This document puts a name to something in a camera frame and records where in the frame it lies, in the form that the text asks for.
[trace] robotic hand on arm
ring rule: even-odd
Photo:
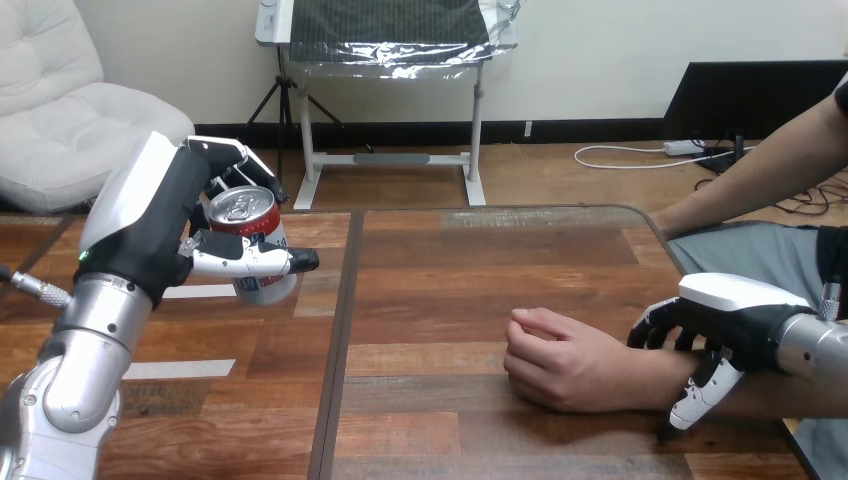
[[[803,298],[735,275],[687,275],[679,288],[679,297],[649,307],[627,339],[632,348],[659,349],[675,327],[682,329],[675,350],[706,339],[708,354],[669,412],[661,441],[694,425],[746,374],[771,370],[836,389],[848,384],[848,326],[834,321],[833,285],[826,285],[821,315]]]
[[[277,203],[277,179],[234,140],[189,137],[179,147],[153,133],[113,170],[86,221],[73,295],[21,273],[0,281],[62,310],[36,367],[0,404],[0,480],[90,479],[120,418],[121,378],[165,290],[189,273],[289,275],[318,266],[314,250],[253,245],[211,232],[199,202],[259,185]],[[186,222],[191,238],[181,242]]]

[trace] white paper strip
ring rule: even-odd
[[[211,298],[211,297],[235,297],[236,290],[233,284],[224,285],[183,285],[182,287],[171,287],[165,290],[162,298]]]
[[[124,374],[124,380],[226,377],[235,363],[234,358],[198,362],[133,363]]]

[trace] white metal stand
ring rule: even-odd
[[[468,204],[471,206],[486,205],[486,197],[483,194],[483,182],[480,180],[480,130],[482,119],[480,116],[480,103],[483,99],[483,65],[477,67],[477,82],[474,84],[474,113],[471,119],[471,152],[463,152],[461,155],[429,155],[423,163],[400,163],[404,165],[432,165],[432,166],[460,166],[465,178],[465,191],[468,196]],[[300,125],[303,134],[303,161],[306,165],[306,175],[300,185],[300,191],[294,202],[295,210],[309,210],[318,190],[318,180],[321,178],[321,170],[325,165],[392,165],[392,163],[368,163],[355,161],[355,155],[325,155],[314,153],[312,146],[312,123],[309,116],[309,99],[306,80],[297,90],[300,100]]]

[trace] white cable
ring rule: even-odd
[[[753,150],[754,147],[746,147],[745,151]],[[628,152],[639,152],[639,153],[660,153],[664,152],[665,149],[657,148],[657,149],[642,149],[642,148],[630,148],[630,147],[615,147],[615,146],[607,146],[607,145],[592,145],[591,147],[583,147],[580,150],[574,152],[574,160],[577,161],[580,165],[587,166],[589,168],[603,168],[607,170],[650,170],[654,168],[667,168],[667,167],[676,167],[678,165],[686,165],[687,163],[695,163],[700,162],[702,160],[711,160],[713,158],[720,158],[727,155],[733,155],[733,151],[719,153],[718,155],[711,155],[709,157],[701,157],[701,158],[690,158],[687,160],[682,160],[674,163],[664,163],[661,165],[594,165],[591,163],[586,163],[583,160],[578,158],[578,155],[587,151],[587,150],[625,150]]]

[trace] power strip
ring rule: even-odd
[[[676,142],[663,143],[663,150],[669,157],[678,157],[680,155],[693,155],[696,153],[704,153],[704,147],[695,145],[695,142],[690,140],[678,140]]]

